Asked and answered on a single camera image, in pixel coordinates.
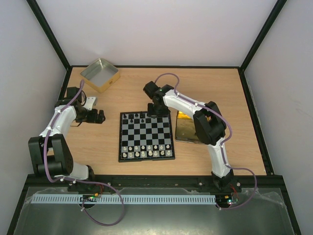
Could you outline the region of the black magnetic chess board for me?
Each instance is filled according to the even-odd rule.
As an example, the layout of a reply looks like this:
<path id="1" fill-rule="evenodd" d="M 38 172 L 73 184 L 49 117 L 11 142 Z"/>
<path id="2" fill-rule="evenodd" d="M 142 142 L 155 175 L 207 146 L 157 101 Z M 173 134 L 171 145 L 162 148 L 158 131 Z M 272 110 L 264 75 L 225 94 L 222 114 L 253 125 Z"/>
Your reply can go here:
<path id="1" fill-rule="evenodd" d="M 174 160 L 174 141 L 171 116 L 150 117 L 147 112 L 123 112 L 120 114 L 118 161 L 139 162 L 147 160 Z"/>

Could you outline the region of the gold tin lid tray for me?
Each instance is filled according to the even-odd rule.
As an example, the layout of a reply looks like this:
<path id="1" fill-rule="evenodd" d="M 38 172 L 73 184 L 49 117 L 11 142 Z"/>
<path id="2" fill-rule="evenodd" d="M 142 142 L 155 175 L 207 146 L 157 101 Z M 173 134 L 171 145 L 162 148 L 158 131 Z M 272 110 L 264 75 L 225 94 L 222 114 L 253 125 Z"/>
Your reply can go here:
<path id="1" fill-rule="evenodd" d="M 175 140 L 195 144 L 200 143 L 193 120 L 181 111 L 178 111 L 176 116 Z"/>

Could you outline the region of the gold square tin box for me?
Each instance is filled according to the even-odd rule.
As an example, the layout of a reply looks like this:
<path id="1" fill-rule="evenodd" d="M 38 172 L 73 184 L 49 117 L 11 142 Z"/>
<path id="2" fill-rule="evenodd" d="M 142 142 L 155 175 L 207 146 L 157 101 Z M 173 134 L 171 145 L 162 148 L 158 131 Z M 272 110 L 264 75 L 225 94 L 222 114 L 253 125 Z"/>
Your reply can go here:
<path id="1" fill-rule="evenodd" d="M 120 71 L 103 58 L 98 58 L 87 66 L 80 75 L 87 85 L 99 93 L 106 91 L 120 78 Z"/>

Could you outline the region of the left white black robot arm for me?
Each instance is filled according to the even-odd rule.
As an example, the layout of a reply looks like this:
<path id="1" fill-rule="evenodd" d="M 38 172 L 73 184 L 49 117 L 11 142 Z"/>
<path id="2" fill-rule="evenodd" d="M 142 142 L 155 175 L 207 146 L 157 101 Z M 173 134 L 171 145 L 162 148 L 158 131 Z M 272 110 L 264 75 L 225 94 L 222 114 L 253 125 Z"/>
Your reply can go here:
<path id="1" fill-rule="evenodd" d="M 103 110 L 94 109 L 96 97 L 87 97 L 82 88 L 67 88 L 66 97 L 57 101 L 54 114 L 47 127 L 28 141 L 33 171 L 36 177 L 57 180 L 94 181 L 91 166 L 74 161 L 66 142 L 66 135 L 73 122 L 102 124 Z"/>

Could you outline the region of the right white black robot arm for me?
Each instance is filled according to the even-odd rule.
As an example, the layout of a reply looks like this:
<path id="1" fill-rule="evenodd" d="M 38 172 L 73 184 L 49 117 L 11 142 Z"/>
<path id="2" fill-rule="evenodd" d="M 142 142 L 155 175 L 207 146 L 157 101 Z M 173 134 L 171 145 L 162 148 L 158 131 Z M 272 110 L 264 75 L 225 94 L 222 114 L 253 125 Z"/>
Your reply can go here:
<path id="1" fill-rule="evenodd" d="M 198 139 L 208 147 L 213 186 L 220 192 L 228 190 L 233 184 L 234 174 L 227 166 L 228 160 L 223 143 L 226 122 L 222 120 L 217 104 L 213 101 L 203 103 L 193 100 L 180 94 L 170 85 L 159 87 L 153 81 L 147 83 L 143 91 L 152 100 L 147 106 L 148 116 L 165 117 L 170 114 L 169 109 L 174 108 L 193 120 Z"/>

